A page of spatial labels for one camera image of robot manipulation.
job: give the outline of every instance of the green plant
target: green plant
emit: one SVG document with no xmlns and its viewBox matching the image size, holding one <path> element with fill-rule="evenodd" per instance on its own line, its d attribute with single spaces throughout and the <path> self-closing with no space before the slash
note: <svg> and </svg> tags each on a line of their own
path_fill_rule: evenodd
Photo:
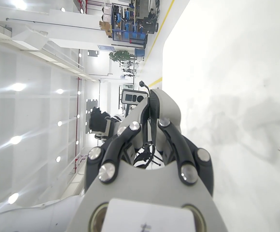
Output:
<svg viewBox="0 0 280 232">
<path fill-rule="evenodd" d="M 113 51 L 109 57 L 114 61 L 130 61 L 130 53 L 128 51 Z"/>
</svg>

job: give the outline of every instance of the ceiling light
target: ceiling light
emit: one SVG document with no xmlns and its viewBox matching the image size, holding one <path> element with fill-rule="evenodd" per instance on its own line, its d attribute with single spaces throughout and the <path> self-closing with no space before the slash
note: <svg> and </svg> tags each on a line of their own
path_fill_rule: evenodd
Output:
<svg viewBox="0 0 280 232">
<path fill-rule="evenodd" d="M 13 204 L 17 198 L 19 197 L 19 194 L 18 193 L 14 193 L 12 194 L 9 198 L 8 198 L 8 203 L 9 204 Z"/>
<path fill-rule="evenodd" d="M 11 89 L 14 91 L 22 91 L 26 87 L 23 83 L 15 83 L 11 86 Z"/>
<path fill-rule="evenodd" d="M 22 136 L 14 136 L 11 138 L 10 143 L 18 144 L 22 140 Z"/>
<path fill-rule="evenodd" d="M 13 0 L 13 5 L 20 10 L 26 10 L 27 4 L 23 0 Z"/>
</svg>

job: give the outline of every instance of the blue storage bin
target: blue storage bin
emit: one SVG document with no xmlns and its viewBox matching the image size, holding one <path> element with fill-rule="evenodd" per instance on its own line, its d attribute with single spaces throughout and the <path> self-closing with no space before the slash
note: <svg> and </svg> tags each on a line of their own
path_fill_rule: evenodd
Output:
<svg viewBox="0 0 280 232">
<path fill-rule="evenodd" d="M 144 57 L 144 55 L 145 55 L 145 50 L 135 49 L 135 56 L 136 57 Z"/>
</svg>

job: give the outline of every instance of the gray metal plate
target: gray metal plate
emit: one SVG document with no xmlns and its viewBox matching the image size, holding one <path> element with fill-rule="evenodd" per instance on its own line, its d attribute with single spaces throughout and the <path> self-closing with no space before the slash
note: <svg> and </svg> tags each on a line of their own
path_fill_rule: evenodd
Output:
<svg viewBox="0 0 280 232">
<path fill-rule="evenodd" d="M 93 181 L 67 232 L 88 231 L 89 220 L 94 210 L 112 198 L 175 207 L 192 204 L 202 213 L 207 232 L 227 232 L 203 182 L 199 179 L 193 186 L 184 185 L 179 179 L 176 162 L 161 169 L 144 170 L 123 161 L 113 183 L 104 185 L 98 178 Z"/>
</svg>

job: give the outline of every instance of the silver bolt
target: silver bolt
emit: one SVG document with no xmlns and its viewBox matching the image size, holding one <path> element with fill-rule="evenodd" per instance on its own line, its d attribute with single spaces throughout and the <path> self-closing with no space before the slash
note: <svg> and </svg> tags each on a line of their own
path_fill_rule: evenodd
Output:
<svg viewBox="0 0 280 232">
<path fill-rule="evenodd" d="M 202 148 L 198 149 L 197 155 L 199 159 L 204 162 L 208 162 L 211 159 L 209 152 Z"/>
<path fill-rule="evenodd" d="M 191 164 L 182 165 L 181 176 L 188 183 L 195 183 L 198 180 L 197 169 Z"/>
<path fill-rule="evenodd" d="M 123 131 L 126 129 L 126 127 L 120 127 L 118 130 L 117 130 L 117 136 L 120 136 Z"/>
<path fill-rule="evenodd" d="M 99 169 L 98 178 L 102 182 L 106 182 L 113 178 L 114 173 L 115 166 L 112 163 L 105 163 Z"/>
<path fill-rule="evenodd" d="M 101 148 L 99 148 L 99 147 L 94 147 L 94 148 L 92 148 L 92 149 L 89 151 L 89 153 L 88 153 L 88 158 L 89 158 L 90 160 L 94 160 L 94 159 L 96 159 L 96 158 L 99 158 L 100 154 L 101 154 Z"/>
<path fill-rule="evenodd" d="M 132 131 L 136 131 L 140 128 L 140 124 L 137 121 L 131 122 L 131 124 L 129 125 L 129 128 Z"/>
<path fill-rule="evenodd" d="M 160 118 L 158 121 L 159 125 L 161 125 L 162 127 L 167 127 L 168 125 L 170 125 L 170 119 L 163 117 Z"/>
</svg>

